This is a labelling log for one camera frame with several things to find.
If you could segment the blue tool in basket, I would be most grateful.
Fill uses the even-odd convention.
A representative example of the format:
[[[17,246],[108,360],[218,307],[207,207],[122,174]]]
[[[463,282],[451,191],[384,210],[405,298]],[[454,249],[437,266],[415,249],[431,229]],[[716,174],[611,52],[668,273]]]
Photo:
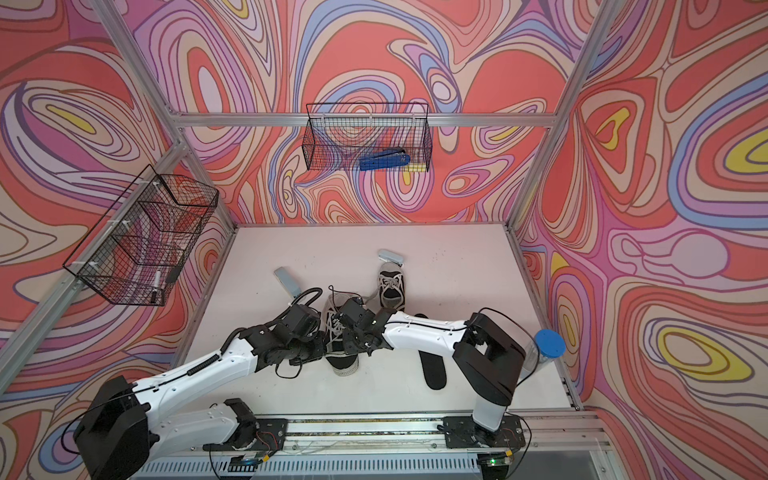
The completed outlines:
[[[386,149],[362,156],[358,161],[360,171],[386,170],[400,168],[411,162],[411,156],[405,149]]]

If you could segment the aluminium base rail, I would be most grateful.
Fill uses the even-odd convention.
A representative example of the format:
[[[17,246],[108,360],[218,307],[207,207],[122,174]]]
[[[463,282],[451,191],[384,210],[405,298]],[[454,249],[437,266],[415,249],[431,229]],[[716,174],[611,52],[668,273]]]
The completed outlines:
[[[443,417],[466,416],[463,412],[413,414],[351,414],[288,416],[286,440],[278,453],[421,453],[448,451],[512,451],[505,448],[449,449],[437,431]],[[573,410],[523,410],[505,416],[520,418],[526,445],[517,451],[610,450],[611,442],[595,414]]]

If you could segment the black shoe insole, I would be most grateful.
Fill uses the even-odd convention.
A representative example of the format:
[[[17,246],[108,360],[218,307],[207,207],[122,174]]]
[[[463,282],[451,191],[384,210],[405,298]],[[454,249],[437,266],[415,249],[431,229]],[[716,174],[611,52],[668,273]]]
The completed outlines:
[[[427,386],[431,390],[442,390],[447,385],[447,372],[444,358],[440,355],[420,351],[422,372]]]

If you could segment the yellow item in basket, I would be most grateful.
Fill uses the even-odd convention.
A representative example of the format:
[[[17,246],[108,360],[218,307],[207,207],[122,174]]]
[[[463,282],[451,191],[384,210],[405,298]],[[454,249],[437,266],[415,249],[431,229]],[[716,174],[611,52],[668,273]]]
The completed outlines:
[[[409,164],[403,168],[404,173],[426,173],[429,170],[429,166],[426,164]]]

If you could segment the white marker in basket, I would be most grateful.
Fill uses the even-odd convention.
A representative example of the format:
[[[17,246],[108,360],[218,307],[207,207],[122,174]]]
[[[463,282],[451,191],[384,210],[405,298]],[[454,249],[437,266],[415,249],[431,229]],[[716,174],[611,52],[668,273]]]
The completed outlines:
[[[150,292],[150,303],[153,305],[157,304],[158,296],[160,295],[160,279],[161,271],[157,270],[153,277],[152,289]]]

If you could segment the small grey white device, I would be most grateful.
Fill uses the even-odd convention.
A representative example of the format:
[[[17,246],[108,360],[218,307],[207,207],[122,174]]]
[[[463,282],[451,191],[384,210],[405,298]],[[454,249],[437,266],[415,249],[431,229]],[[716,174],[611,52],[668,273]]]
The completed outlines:
[[[404,257],[390,250],[380,249],[377,252],[377,256],[382,262],[385,263],[394,263],[398,266],[402,266],[404,264]]]

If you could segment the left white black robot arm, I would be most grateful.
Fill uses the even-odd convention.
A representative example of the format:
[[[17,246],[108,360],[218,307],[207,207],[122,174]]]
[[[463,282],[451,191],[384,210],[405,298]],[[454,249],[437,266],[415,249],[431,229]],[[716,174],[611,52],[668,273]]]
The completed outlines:
[[[105,382],[82,416],[73,439],[93,479],[128,479],[146,462],[204,445],[274,453],[252,410],[239,398],[184,412],[192,401],[284,361],[303,365],[322,357],[320,314],[292,304],[265,324],[233,330],[223,345],[167,372],[129,382]]]

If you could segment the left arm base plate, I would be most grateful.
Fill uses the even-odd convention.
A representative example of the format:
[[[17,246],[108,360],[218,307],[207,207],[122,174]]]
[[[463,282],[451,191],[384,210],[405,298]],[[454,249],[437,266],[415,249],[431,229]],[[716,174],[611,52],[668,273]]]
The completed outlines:
[[[288,420],[286,418],[256,418],[240,422],[234,433],[219,443],[203,445],[204,451],[253,451],[274,454],[283,449]]]

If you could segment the black white sneaker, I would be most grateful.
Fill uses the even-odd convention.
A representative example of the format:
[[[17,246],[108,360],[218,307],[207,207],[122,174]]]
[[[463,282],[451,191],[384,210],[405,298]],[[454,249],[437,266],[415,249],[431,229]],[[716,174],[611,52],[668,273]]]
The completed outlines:
[[[344,325],[336,317],[338,306],[329,297],[322,311],[322,331],[325,335],[326,353],[324,359],[333,372],[340,377],[354,374],[359,368],[357,354],[347,354],[344,347]]]
[[[403,311],[405,309],[405,277],[401,266],[384,263],[378,273],[378,298],[382,308]]]

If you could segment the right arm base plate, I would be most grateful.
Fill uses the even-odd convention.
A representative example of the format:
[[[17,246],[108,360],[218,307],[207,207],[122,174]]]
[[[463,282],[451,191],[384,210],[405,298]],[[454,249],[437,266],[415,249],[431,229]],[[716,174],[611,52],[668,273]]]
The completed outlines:
[[[500,427],[490,431],[479,426],[470,415],[447,416],[437,424],[449,449],[505,448],[517,451],[526,445],[520,418],[504,416]]]

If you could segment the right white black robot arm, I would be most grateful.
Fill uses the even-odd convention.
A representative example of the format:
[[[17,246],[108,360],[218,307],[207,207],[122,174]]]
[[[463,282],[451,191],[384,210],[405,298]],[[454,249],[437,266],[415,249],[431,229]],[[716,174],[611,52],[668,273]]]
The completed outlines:
[[[347,356],[380,349],[415,350],[453,360],[477,394],[475,425],[488,432],[500,429],[525,350],[484,313],[474,312],[464,321],[434,320],[385,308],[374,313],[350,299],[331,318],[341,324]]]

